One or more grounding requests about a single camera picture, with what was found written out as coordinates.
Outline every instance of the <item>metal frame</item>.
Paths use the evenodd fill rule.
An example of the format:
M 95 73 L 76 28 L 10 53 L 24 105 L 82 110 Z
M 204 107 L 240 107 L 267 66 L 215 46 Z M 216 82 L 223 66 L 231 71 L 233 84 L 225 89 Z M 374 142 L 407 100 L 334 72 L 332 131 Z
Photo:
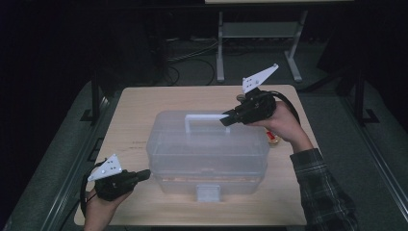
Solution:
M 72 191 L 75 190 L 75 187 L 73 187 L 73 185 L 75 184 L 75 181 L 78 179 L 78 177 L 80 177 L 79 174 L 81 165 L 87 160 L 87 153 L 90 153 L 90 151 L 94 149 L 93 144 L 95 140 L 95 134 L 98 132 L 100 124 L 103 123 L 104 118 L 107 116 L 106 111 L 109 106 L 110 103 L 105 97 L 101 99 L 101 102 L 99 104 L 94 106 L 98 108 L 98 112 L 100 112 L 100 114 L 98 115 L 98 117 L 94 117 L 94 120 L 91 120 L 92 125 L 89 128 L 87 139 L 83 142 L 80 151 L 75 156 L 74 162 L 69 172 L 67 173 L 66 178 L 64 179 L 63 186 L 56 194 L 53 205 L 41 226 L 41 230 L 51 231 L 58 229 L 57 225 L 61 220 L 63 210 L 69 199 L 69 195 L 73 194 Z
M 307 11 L 303 11 L 296 22 L 223 22 L 222 12 L 218 19 L 218 48 L 217 48 L 217 81 L 225 81 L 224 62 L 222 59 L 223 38 L 293 38 L 290 50 L 285 51 L 285 58 L 291 69 L 293 79 L 302 82 L 294 53 L 299 44 Z
M 100 109 L 99 109 L 99 86 L 98 86 L 98 77 L 96 71 L 94 71 L 91 80 L 91 92 L 92 92 L 92 110 L 85 110 L 82 114 L 81 121 L 91 121 L 91 126 L 93 126 L 99 118 Z
M 351 120 L 354 121 L 354 125 L 357 128 L 356 130 L 360 133 L 360 136 L 366 143 L 366 147 L 370 150 L 373 163 L 393 197 L 396 206 L 399 208 L 399 211 L 402 213 L 405 220 L 408 221 L 408 195 L 399 185 L 387 162 L 384 160 L 381 151 L 372 140 L 369 131 L 361 124 L 361 118 L 355 116 L 355 108 L 353 108 L 351 103 L 345 98 L 342 100 L 342 103 L 344 104 L 344 107 L 348 109 L 347 111 L 349 112 Z

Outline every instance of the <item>black cable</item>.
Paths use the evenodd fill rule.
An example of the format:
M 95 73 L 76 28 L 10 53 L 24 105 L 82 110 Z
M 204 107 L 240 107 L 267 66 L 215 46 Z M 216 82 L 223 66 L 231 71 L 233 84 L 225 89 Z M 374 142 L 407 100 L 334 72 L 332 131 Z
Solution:
M 96 165 L 91 167 L 87 171 L 87 173 L 84 174 L 84 176 L 82 178 L 81 191 L 80 191 L 80 202 L 81 202 L 81 211 L 84 214 L 84 217 L 86 216 L 86 211 L 87 211 L 87 198 L 86 198 L 85 194 L 86 194 L 86 189 L 87 189 L 88 177 L 90 176 L 90 174 L 92 173 L 92 171 L 96 167 L 102 166 L 105 162 L 106 162 L 106 160 L 101 162 L 101 163 L 97 163 Z
M 209 81 L 205 86 L 210 86 L 210 85 L 213 83 L 213 80 L 214 80 L 215 77 L 216 77 L 216 70 L 214 69 L 214 67 L 213 67 L 212 64 L 210 64 L 209 62 L 207 62 L 207 61 L 205 61 L 205 60 L 201 60 L 201 59 L 185 59 L 185 60 L 177 61 L 177 62 L 174 62 L 174 63 L 175 63 L 175 64 L 178 64 L 178 63 L 187 62 L 187 61 L 198 61 L 198 62 L 202 62 L 202 63 L 207 64 L 207 65 L 211 68 L 211 70 L 213 71 L 213 75 L 212 75 L 210 81 Z M 179 76 L 178 76 L 178 78 L 177 78 L 177 81 L 178 81 L 178 80 L 179 80 L 179 77 L 180 77 L 180 72 L 179 72 L 175 67 L 173 67 L 173 66 L 169 66 L 169 67 L 171 67 L 171 68 L 173 68 L 174 70 L 176 70 L 177 73 L 179 74 Z
M 168 70 L 169 70 L 169 69 L 172 69 L 172 70 L 174 70 L 174 71 L 177 73 L 177 77 L 176 77 L 176 80 L 175 80 L 175 81 L 173 81 L 173 79 L 171 78 L 170 74 L 168 73 Z M 167 86 L 168 86 L 168 87 L 172 87 L 172 86 L 176 85 L 177 82 L 179 81 L 179 79 L 180 79 L 180 71 L 178 71 L 178 69 L 175 68 L 175 67 L 173 67 L 173 66 L 169 66 L 168 69 L 167 69 L 167 72 L 165 73 L 165 76 L 170 79 L 170 81 L 169 81 L 169 83 L 168 83 Z
M 282 93 L 278 92 L 278 91 L 274 91 L 274 90 L 270 90 L 270 93 L 272 93 L 272 95 L 274 97 L 277 97 L 279 99 L 281 99 L 284 103 L 286 103 L 286 105 L 288 105 L 291 113 L 293 114 L 294 118 L 297 120 L 297 122 L 300 124 L 300 117 L 299 114 L 297 113 L 296 108 L 294 107 L 294 105 L 292 104 L 291 101 L 289 101 L 289 99 L 283 95 Z
M 192 57 L 196 57 L 196 56 L 199 56 L 199 55 L 204 55 L 204 54 L 206 54 L 206 53 L 208 53 L 210 51 L 216 51 L 216 50 L 217 50 L 217 41 L 215 40 L 215 42 L 211 46 L 208 46 L 208 47 L 205 47 L 203 49 L 194 51 L 194 52 L 192 52 L 190 54 L 181 55 L 179 57 L 174 57 L 174 58 L 168 58 L 167 60 L 169 62 L 179 62 L 179 61 L 183 61 L 183 60 L 186 60 L 186 59 L 189 59 L 189 58 L 192 58 Z
M 96 193 L 95 193 L 93 196 L 91 196 L 91 197 L 88 199 L 88 201 L 90 201 L 90 200 L 91 200 L 92 198 L 94 198 L 95 196 L 96 196 Z M 77 200 L 77 201 L 75 202 L 74 206 L 72 206 L 72 208 L 69 210 L 69 212 L 68 212 L 68 214 L 66 215 L 66 217 L 65 217 L 65 219 L 64 219 L 64 221 L 63 221 L 63 223 L 62 223 L 61 226 L 60 226 L 59 231 L 63 231 L 63 228 L 64 228 L 66 222 L 68 221 L 68 219 L 69 219 L 69 217 L 71 216 L 72 212 L 74 212 L 75 208 L 77 207 L 77 205 L 78 205 L 80 202 L 81 202 L 81 200 Z
M 249 45 L 243 44 L 240 41 L 236 41 L 236 43 L 237 44 L 235 45 L 231 43 L 228 43 L 228 45 L 225 45 L 223 48 L 224 51 L 222 52 L 222 54 L 225 56 L 243 56 L 243 55 L 246 55 L 246 54 L 249 54 L 255 51 L 254 46 L 252 46 L 252 49 L 250 49 Z
M 95 196 L 96 196 L 96 193 L 93 194 L 93 195 L 87 200 L 87 204 L 88 204 L 88 202 L 90 202 Z

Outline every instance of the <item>dark background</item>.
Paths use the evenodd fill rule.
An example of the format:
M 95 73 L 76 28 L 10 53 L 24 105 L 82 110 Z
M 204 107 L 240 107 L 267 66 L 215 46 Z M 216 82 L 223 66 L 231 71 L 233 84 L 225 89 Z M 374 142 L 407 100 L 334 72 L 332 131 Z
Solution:
M 165 2 L 174 7 L 203 1 Z M 106 95 L 127 86 L 152 86 L 166 70 L 164 39 L 217 36 L 214 9 L 140 11 L 135 7 L 163 1 L 107 3 L 1 3 L 1 182 L 3 198 L 7 199 L 2 200 L 0 227 L 13 211 L 75 96 L 94 74 Z M 408 130 L 408 91 L 404 86 L 408 78 L 406 10 L 396 1 L 357 1 L 345 8 L 313 8 L 302 40 L 326 41 L 333 35 L 319 67 L 328 73 L 350 64 L 361 70 Z M 234 11 L 230 14 L 237 18 Z M 248 11 L 245 19 L 263 20 L 270 15 L 268 11 L 264 15 Z

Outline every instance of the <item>floor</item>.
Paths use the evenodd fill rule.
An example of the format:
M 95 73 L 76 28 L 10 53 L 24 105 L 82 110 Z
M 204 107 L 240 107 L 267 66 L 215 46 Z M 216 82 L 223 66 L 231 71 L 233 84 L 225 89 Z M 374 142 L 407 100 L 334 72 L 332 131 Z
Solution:
M 213 39 L 169 41 L 168 73 L 155 86 L 240 85 L 242 77 L 273 64 L 279 64 L 279 68 L 265 85 L 293 85 L 301 90 L 327 76 L 316 68 L 324 43 L 299 45 L 295 60 L 303 81 L 296 83 L 283 55 L 290 40 L 249 39 L 231 41 L 226 48 L 226 80 L 221 84 L 216 80 L 215 50 L 208 49 L 213 43 Z M 401 212 L 406 197 L 405 204 L 398 203 L 398 196 L 408 192 L 407 133 L 370 84 L 366 84 L 365 108 L 372 109 L 380 122 L 360 126 L 352 113 L 354 91 L 339 96 L 336 93 L 339 81 L 336 79 L 313 92 L 299 93 L 325 161 L 355 201 L 361 230 L 408 230 L 408 218 Z M 82 227 L 73 222 L 80 181 L 84 172 L 93 166 L 120 93 L 119 88 L 104 98 L 101 117 L 92 125 L 81 119 L 84 111 L 91 109 L 90 83 L 84 86 L 15 207 L 10 230 L 81 230 Z M 383 168 L 378 158 L 383 159 L 391 171 Z M 399 188 L 393 189 L 395 184 L 390 182 L 397 182 Z M 152 227 L 110 226 L 108 230 L 147 231 Z M 288 230 L 303 228 L 288 227 Z

